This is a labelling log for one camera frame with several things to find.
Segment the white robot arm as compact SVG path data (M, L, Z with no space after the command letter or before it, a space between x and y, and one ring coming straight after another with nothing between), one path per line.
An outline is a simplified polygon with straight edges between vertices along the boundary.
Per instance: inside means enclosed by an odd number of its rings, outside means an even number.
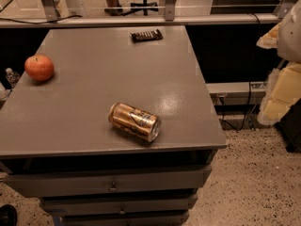
M295 4L280 23L260 37L257 45L264 49L276 48L277 55L288 62L285 68L277 67L268 75L257 117L260 124L273 125L301 99L300 3Z

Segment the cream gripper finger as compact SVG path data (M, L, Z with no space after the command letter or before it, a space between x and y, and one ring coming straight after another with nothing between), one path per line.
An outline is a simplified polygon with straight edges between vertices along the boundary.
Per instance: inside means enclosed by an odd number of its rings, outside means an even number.
M290 61L285 68L273 69L269 74L258 122L262 125L279 122L300 99L301 64Z
M263 49L277 49L278 31L281 23L276 24L266 34L261 36L256 45Z

